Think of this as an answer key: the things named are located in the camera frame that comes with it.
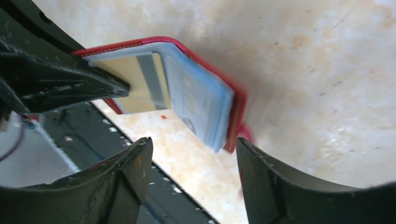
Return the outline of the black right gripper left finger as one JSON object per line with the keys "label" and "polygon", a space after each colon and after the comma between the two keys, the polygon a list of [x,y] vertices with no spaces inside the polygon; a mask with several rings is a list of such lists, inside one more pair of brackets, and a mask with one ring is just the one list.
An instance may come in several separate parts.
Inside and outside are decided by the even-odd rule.
{"label": "black right gripper left finger", "polygon": [[0,189],[3,224],[135,224],[145,202],[150,137],[51,184]]}

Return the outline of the cream credit card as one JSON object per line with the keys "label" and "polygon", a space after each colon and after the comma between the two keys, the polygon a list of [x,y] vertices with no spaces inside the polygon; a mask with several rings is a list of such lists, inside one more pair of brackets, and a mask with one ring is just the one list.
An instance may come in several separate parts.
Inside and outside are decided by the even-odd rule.
{"label": "cream credit card", "polygon": [[107,98],[104,102],[117,114],[133,114],[171,108],[161,56],[158,53],[89,59],[90,65],[102,68],[129,83],[126,97]]}

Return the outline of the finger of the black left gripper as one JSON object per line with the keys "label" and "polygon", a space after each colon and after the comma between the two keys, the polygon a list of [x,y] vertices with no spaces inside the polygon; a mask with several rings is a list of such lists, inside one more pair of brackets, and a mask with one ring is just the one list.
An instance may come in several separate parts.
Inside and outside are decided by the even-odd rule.
{"label": "finger of the black left gripper", "polygon": [[49,19],[31,0],[1,0],[0,8],[30,33],[66,53],[84,48]]}
{"label": "finger of the black left gripper", "polygon": [[130,86],[43,40],[0,39],[0,99],[17,113],[42,113],[101,98]]}

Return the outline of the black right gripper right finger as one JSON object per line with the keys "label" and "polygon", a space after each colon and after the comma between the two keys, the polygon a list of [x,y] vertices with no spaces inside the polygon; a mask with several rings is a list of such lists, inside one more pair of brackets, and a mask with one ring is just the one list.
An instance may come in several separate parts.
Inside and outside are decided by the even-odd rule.
{"label": "black right gripper right finger", "polygon": [[239,138],[237,162],[251,224],[393,224],[396,184],[365,189],[302,172]]}

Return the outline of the red card holder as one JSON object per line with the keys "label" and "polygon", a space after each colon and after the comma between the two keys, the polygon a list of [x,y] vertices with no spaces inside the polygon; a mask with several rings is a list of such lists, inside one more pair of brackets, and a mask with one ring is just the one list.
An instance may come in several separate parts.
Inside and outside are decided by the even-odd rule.
{"label": "red card holder", "polygon": [[207,147],[233,152],[239,135],[252,139],[243,123],[248,93],[234,78],[201,59],[176,39],[153,36],[75,51],[89,59],[158,53],[161,56],[171,108]]}

